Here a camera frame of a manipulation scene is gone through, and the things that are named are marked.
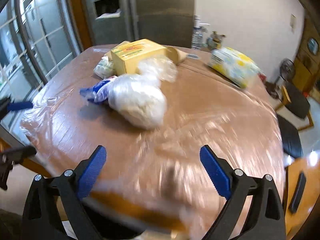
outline yellow cardboard box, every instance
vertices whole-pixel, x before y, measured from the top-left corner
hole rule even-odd
[[[175,64],[186,57],[186,53],[173,47],[165,47],[153,41],[143,39],[134,41],[111,50],[112,60],[117,75],[134,74],[140,60],[153,55],[164,55]]]

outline round mirror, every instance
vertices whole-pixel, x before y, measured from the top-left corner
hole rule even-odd
[[[319,51],[319,44],[314,38],[308,40],[308,49],[313,55],[317,55]]]

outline yellow box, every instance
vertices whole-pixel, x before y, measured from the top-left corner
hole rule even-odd
[[[166,47],[147,39],[116,47],[111,50],[111,55],[118,76],[125,73],[136,73],[139,61],[153,55],[165,55],[175,64],[177,61],[172,59]]]

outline yellow and white tissue package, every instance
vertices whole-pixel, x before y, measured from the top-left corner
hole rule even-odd
[[[260,73],[260,69],[249,57],[225,47],[211,52],[209,66],[241,88],[248,87],[255,75]]]

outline blue gripper pad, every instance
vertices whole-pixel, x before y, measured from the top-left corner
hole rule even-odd
[[[23,109],[33,108],[33,104],[30,101],[18,102],[18,103],[11,103],[7,106],[7,111],[19,111]]]
[[[107,160],[107,151],[101,146],[92,161],[87,165],[81,177],[78,180],[77,197],[82,200],[87,197],[95,184],[97,177]]]
[[[211,152],[205,146],[202,146],[200,149],[200,160],[218,194],[228,200],[231,196],[230,179],[220,167],[217,160],[212,156]]]

